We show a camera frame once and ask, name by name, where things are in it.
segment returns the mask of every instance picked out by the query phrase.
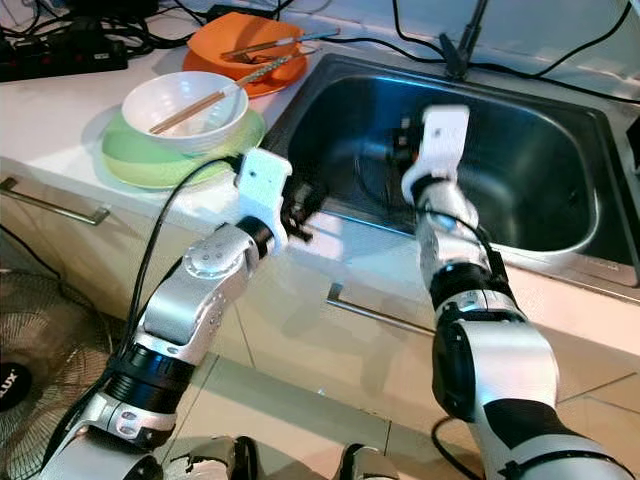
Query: sink basin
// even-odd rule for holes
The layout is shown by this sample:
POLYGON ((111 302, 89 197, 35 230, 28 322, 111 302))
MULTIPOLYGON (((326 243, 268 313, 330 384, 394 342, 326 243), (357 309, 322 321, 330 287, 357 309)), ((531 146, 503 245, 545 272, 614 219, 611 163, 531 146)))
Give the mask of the sink basin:
POLYGON ((508 262, 610 292, 638 285, 638 218, 596 110, 327 55, 263 145, 294 184, 329 186, 327 211, 411 234, 392 131, 438 104, 469 106, 459 183, 508 262))

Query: fan grille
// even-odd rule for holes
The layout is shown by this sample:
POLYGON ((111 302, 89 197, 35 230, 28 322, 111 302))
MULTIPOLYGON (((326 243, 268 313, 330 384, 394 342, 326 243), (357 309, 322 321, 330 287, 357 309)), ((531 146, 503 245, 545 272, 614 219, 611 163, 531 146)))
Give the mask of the fan grille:
POLYGON ((58 421, 102 373, 110 338, 91 303, 58 280, 0 274, 0 357, 32 377, 26 397, 0 412, 0 474, 23 480, 40 468, 58 421))

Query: white countertop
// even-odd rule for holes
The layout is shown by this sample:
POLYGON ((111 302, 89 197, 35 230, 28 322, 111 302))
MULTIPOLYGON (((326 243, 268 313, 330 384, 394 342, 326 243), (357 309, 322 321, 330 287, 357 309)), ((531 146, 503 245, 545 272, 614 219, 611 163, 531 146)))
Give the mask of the white countertop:
MULTIPOLYGON (((325 47, 324 52, 329 51, 360 56, 366 51, 368 58, 374 57, 389 64, 425 72, 442 69, 441 66, 416 66, 378 49, 325 47)), ((114 178, 102 163, 101 138, 126 94, 148 79, 180 70, 185 52, 186 48, 157 50, 132 60, 124 71, 0 85, 0 168, 3 177, 22 176, 107 205, 155 216, 167 192, 128 186, 114 178)), ((310 58, 309 71, 320 58, 321 55, 310 58)), ((470 80, 588 104, 604 111, 610 116, 625 174, 629 179, 635 179, 631 173, 631 148, 624 132, 640 109, 587 98, 539 82, 527 83, 482 72, 472 72, 470 80)), ((261 112, 271 126, 302 83, 301 80, 278 94, 254 99, 251 108, 261 112)), ((170 221, 206 231, 211 224, 236 219, 236 192, 230 180, 230 175, 223 175, 185 191, 174 205, 176 213, 170 221)), ((633 189, 636 205, 640 206, 640 185, 636 184, 633 189)), ((321 215, 318 221, 331 222, 327 217, 321 215)), ((295 248, 331 257, 331 249, 325 249, 325 240, 322 235, 319 237, 311 247, 296 245, 295 248)), ((414 262, 414 258, 405 261, 414 262)), ((381 275, 385 272, 384 265, 392 263, 385 252, 372 254, 369 260, 381 265, 381 275)), ((640 306, 514 268, 509 269, 509 276, 516 298, 533 321, 640 356, 640 343, 637 341, 640 337, 640 306)))

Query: green plate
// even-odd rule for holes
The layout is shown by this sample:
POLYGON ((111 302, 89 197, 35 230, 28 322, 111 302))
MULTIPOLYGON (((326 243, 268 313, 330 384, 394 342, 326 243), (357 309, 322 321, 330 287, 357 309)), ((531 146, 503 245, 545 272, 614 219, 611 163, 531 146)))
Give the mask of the green plate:
MULTIPOLYGON (((187 157, 163 148, 132 129, 118 112, 105 131, 102 156, 107 169, 119 180, 143 188, 175 187, 191 170, 212 158, 245 153, 262 141, 267 127, 262 115, 248 110, 240 127, 227 141, 208 153, 187 157)), ((193 179, 203 182, 230 170, 226 163, 212 165, 193 179)))

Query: metal handle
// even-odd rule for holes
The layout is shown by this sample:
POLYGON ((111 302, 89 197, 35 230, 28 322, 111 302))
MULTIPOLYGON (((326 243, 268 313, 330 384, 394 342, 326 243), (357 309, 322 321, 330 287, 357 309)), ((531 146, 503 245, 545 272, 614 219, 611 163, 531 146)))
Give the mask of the metal handle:
POLYGON ((329 305, 333 305, 334 307, 341 308, 348 312, 357 313, 358 315, 362 315, 363 317, 372 318, 377 320, 378 322, 387 323, 397 328, 401 328, 403 330, 407 330, 413 333, 419 333, 420 335, 428 335, 432 337, 435 335, 436 331, 431 328, 420 327, 414 323, 407 322, 398 317, 394 317, 392 315, 387 315, 384 313, 376 312, 375 310, 371 310, 366 307, 361 307, 360 305, 356 305, 355 303, 346 302, 344 300, 340 300, 340 292, 342 291, 342 285, 339 283, 332 283, 331 288, 329 289, 329 293, 327 294, 326 302, 329 305))
POLYGON ((81 213, 74 212, 73 210, 59 207, 58 205, 54 205, 53 203, 30 197, 29 195, 25 195, 24 193, 14 192, 12 188, 17 184, 18 181, 15 178, 8 177, 6 180, 0 183, 0 195, 6 195, 7 197, 13 198, 14 200, 43 208, 44 210, 57 213, 58 215, 62 215, 63 217, 73 218, 74 220, 78 220, 82 223, 88 223, 89 225, 93 225, 94 227, 100 225, 102 221, 107 218, 107 216, 109 216, 109 210, 107 210, 106 208, 99 207, 95 212, 93 212, 93 214, 83 215, 81 213))

